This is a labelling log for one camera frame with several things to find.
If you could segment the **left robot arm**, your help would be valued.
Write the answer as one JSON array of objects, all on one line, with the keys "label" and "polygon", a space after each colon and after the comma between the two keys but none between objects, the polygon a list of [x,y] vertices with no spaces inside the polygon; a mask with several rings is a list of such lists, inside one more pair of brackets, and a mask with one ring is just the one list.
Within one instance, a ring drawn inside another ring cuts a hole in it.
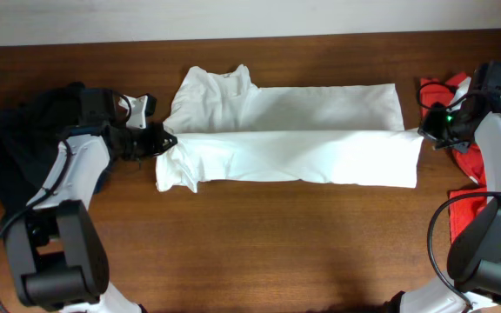
[{"label": "left robot arm", "polygon": [[110,282],[110,267],[88,208],[113,157],[157,157],[177,144],[162,124],[143,130],[67,128],[42,188],[1,228],[17,297],[48,312],[142,312]]}]

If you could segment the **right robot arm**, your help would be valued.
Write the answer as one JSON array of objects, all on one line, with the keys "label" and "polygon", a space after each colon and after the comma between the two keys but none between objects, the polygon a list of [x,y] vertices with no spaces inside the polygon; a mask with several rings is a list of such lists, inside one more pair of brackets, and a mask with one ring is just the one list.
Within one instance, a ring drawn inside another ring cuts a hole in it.
[{"label": "right robot arm", "polygon": [[448,105],[428,108],[417,132],[437,150],[479,147],[487,182],[480,197],[487,204],[451,244],[447,270],[440,270],[429,243],[436,278],[397,293],[382,310],[454,313],[501,306],[501,63],[481,64],[468,91]]}]

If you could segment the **white printed t-shirt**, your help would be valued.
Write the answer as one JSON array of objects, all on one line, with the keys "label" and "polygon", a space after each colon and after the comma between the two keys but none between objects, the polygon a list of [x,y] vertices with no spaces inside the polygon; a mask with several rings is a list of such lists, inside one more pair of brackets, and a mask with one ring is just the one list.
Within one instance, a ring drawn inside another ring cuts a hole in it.
[{"label": "white printed t-shirt", "polygon": [[414,188],[421,137],[391,83],[260,88],[249,69],[189,69],[164,127],[157,188],[216,180]]}]

